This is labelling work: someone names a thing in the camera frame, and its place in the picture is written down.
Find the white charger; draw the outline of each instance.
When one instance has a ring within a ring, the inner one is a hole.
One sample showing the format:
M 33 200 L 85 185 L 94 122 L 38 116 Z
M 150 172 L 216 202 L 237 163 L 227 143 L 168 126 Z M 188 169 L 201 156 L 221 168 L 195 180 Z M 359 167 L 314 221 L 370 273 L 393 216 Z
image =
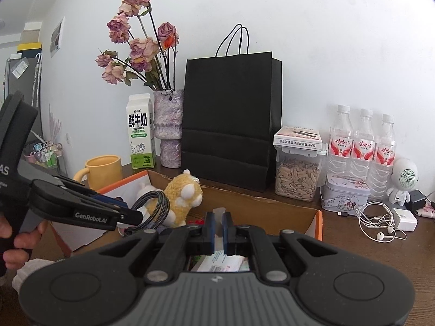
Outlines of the white charger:
M 403 230 L 405 232 L 413 232 L 415 230 L 417 219 L 411 211 L 398 208 L 393 208 L 392 211 L 396 230 Z

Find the sunflower seeds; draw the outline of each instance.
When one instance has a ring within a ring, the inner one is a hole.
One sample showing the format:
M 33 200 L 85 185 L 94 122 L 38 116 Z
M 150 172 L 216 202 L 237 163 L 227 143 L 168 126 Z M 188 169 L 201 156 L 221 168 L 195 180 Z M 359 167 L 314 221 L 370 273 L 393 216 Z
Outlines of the sunflower seeds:
M 275 192 L 293 199 L 312 201 L 320 171 L 317 163 L 286 161 L 277 168 Z

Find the black paper bag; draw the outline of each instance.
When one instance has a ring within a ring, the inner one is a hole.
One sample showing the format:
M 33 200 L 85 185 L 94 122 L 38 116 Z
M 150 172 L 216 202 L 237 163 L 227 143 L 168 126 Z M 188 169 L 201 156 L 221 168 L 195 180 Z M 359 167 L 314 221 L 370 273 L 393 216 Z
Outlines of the black paper bag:
M 264 191 L 275 177 L 281 105 L 282 66 L 272 52 L 188 60 L 182 168 Z

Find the mug handle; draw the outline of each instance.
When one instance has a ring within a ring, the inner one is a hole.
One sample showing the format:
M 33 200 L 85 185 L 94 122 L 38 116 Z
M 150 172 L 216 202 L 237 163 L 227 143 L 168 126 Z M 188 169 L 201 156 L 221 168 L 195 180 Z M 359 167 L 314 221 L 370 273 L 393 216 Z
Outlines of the mug handle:
M 78 181 L 79 183 L 81 183 L 81 181 L 83 180 L 83 177 L 86 174 L 89 174 L 90 170 L 89 168 L 84 168 L 82 170 L 79 170 L 75 175 L 74 175 L 74 179 L 75 181 Z

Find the yellow mug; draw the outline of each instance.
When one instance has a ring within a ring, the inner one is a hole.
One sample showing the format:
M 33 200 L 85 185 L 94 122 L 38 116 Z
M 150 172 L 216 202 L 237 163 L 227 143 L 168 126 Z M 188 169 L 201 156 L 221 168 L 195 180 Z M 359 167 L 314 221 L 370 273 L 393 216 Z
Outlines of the yellow mug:
M 99 190 L 123 179 L 121 158 L 117 155 L 102 155 L 88 160 L 85 168 L 74 175 L 74 180 L 81 182 L 88 176 L 88 185 L 93 190 Z

